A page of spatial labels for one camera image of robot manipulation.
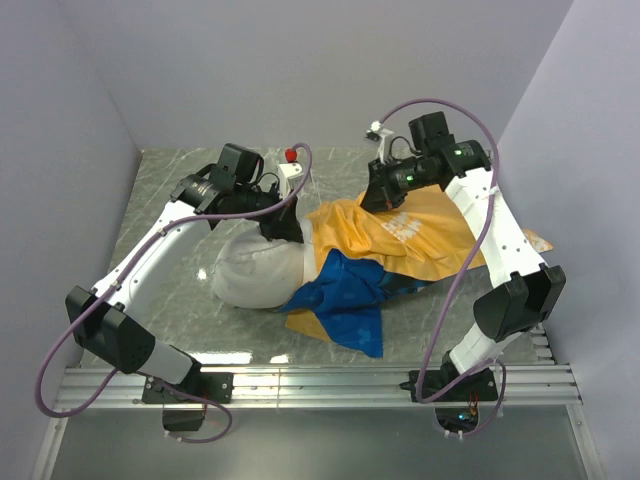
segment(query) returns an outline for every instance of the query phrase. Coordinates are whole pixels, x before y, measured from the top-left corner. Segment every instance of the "yellow cloth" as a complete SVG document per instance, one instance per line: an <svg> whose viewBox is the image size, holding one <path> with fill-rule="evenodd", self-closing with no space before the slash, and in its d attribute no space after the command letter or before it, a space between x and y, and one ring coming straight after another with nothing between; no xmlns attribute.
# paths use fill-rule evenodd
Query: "yellow cloth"
<svg viewBox="0 0 640 480"><path fill-rule="evenodd" d="M475 238L462 214L438 186L410 192L399 208L385 213L371 214L360 208L363 196L323 203L307 215L313 225L318 271L333 248L349 258L375 260L387 272L418 280L436 281L460 270ZM469 268L484 264L482 253L478 252ZM309 310L289 313L286 326L330 341Z"/></svg>

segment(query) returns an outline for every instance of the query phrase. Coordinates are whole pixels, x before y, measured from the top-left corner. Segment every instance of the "red ball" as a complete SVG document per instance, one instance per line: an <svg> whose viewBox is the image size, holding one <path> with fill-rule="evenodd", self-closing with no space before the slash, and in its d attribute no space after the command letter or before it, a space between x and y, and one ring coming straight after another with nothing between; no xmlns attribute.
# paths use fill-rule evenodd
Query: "red ball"
<svg viewBox="0 0 640 480"><path fill-rule="evenodd" d="M287 162L293 163L298 159L298 153L295 150L287 148L287 150L284 152L284 158L287 159Z"/></svg>

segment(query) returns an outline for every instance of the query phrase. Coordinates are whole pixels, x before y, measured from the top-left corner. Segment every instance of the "red button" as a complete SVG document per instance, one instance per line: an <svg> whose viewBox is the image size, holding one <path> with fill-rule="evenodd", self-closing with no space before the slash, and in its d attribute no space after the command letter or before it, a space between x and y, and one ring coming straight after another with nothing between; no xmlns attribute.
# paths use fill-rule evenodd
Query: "red button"
<svg viewBox="0 0 640 480"><path fill-rule="evenodd" d="M295 150L287 148L284 152L284 158L287 159L287 162L294 163L298 159L298 153Z"/></svg>

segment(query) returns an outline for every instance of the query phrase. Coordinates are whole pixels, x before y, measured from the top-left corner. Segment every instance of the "white cloth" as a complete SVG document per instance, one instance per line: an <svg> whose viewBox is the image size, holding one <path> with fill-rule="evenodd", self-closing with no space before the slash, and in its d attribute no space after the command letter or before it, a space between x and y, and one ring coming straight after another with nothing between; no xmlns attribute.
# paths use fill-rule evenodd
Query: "white cloth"
<svg viewBox="0 0 640 480"><path fill-rule="evenodd" d="M216 259L212 288L242 308L284 305L303 282L316 277L311 223L301 222L305 243L267 240L254 227L227 241Z"/></svg>

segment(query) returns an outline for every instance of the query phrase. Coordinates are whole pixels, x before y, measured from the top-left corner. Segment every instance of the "white print on yellow shirt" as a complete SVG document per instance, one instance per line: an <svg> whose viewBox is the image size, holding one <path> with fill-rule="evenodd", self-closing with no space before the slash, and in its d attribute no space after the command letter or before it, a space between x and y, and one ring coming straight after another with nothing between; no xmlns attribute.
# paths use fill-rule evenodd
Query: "white print on yellow shirt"
<svg viewBox="0 0 640 480"><path fill-rule="evenodd" d="M420 222L420 220L416 219L407 223L408 220L409 215L407 214L407 212L400 212L388 222L383 223L382 227L391 235L400 240L400 242L405 243L416 233L418 233L418 229L420 228L420 225L422 225L422 222Z"/></svg>

